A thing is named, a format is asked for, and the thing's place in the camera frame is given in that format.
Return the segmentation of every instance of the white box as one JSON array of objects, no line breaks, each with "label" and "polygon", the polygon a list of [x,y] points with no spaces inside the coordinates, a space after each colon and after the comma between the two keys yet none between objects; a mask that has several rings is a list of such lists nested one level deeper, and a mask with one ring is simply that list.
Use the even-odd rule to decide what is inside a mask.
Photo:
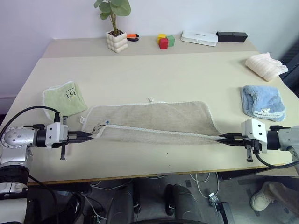
[{"label": "white box", "polygon": [[218,36],[216,34],[184,30],[181,40],[190,43],[216,46],[218,42]]}]

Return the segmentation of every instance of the red block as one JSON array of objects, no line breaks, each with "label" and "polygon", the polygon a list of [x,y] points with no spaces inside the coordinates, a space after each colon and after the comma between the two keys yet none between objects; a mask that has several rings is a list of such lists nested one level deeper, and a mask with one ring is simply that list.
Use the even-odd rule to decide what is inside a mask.
[{"label": "red block", "polygon": [[160,49],[167,49],[168,48],[168,39],[161,38],[159,43]]}]

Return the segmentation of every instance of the blue towel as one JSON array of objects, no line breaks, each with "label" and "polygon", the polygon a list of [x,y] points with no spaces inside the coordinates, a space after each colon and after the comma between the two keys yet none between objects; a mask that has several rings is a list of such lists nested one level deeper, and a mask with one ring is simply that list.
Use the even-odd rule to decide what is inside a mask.
[{"label": "blue towel", "polygon": [[243,111],[254,118],[272,121],[285,119],[285,105],[275,87],[263,85],[246,85],[241,93]]}]

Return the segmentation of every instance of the green towel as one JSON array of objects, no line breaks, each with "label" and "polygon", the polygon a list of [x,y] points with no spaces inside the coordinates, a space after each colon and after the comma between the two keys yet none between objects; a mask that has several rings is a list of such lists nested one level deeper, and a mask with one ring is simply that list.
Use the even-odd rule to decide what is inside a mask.
[{"label": "green towel", "polygon": [[[87,109],[81,91],[73,81],[45,90],[43,106],[55,108],[60,112],[60,116],[71,116]],[[49,110],[45,110],[45,112],[50,120],[54,119],[54,112]]]}]

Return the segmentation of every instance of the green block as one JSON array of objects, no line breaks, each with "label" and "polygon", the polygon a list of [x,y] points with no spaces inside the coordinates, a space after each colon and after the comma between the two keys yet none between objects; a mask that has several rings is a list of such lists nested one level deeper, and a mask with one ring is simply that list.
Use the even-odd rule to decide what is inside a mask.
[{"label": "green block", "polygon": [[174,46],[174,36],[170,35],[166,37],[168,39],[168,47],[173,47]]}]

